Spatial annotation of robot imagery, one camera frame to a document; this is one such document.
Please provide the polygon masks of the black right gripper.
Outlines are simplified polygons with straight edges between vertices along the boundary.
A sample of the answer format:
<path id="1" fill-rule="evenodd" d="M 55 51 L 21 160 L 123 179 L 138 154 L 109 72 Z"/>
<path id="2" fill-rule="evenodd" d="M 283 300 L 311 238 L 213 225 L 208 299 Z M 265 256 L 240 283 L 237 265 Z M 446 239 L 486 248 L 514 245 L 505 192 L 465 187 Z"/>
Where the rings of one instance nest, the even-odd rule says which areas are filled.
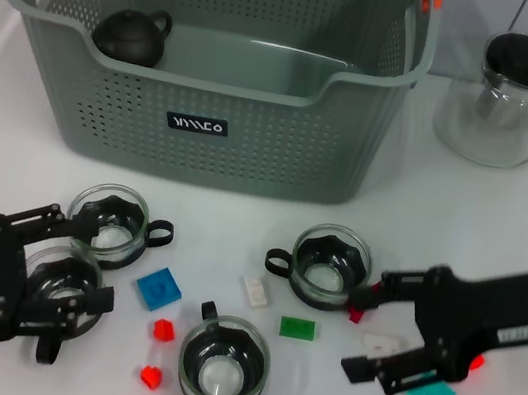
<path id="1" fill-rule="evenodd" d="M 378 380 L 386 395 L 464 380 L 478 355 L 528 345 L 528 273 L 479 281 L 459 279 L 450 268 L 387 271 L 371 286 L 351 290 L 358 311 L 412 302 L 425 347 L 380 358 L 341 359 L 351 384 Z"/>

